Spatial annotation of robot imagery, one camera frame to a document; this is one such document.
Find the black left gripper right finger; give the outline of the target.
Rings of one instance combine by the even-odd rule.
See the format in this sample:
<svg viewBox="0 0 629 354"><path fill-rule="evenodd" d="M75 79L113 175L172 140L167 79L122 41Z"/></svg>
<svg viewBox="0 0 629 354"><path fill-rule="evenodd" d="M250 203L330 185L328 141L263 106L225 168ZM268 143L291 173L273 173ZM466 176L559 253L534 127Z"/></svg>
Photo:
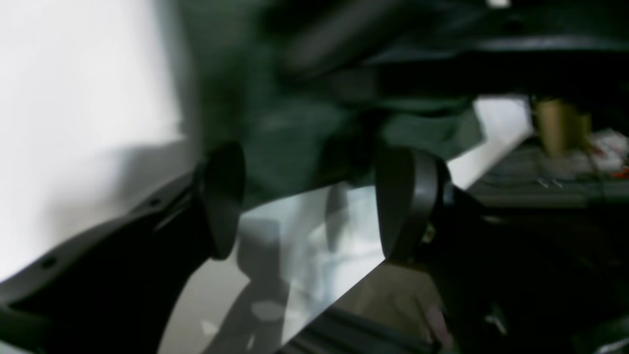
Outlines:
<svg viewBox="0 0 629 354"><path fill-rule="evenodd" d="M626 354L628 213L483 206L429 152L375 159L386 260L429 272L463 354Z"/></svg>

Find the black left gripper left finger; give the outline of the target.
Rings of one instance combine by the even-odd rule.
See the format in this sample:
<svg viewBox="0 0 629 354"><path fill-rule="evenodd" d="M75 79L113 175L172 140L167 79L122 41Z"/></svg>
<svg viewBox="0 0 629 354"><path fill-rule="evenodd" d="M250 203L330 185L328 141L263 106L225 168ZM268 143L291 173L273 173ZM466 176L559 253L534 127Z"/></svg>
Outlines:
<svg viewBox="0 0 629 354"><path fill-rule="evenodd" d="M128 214L1 283L1 340L36 354L154 354L189 278L229 257L246 176L226 143Z"/></svg>

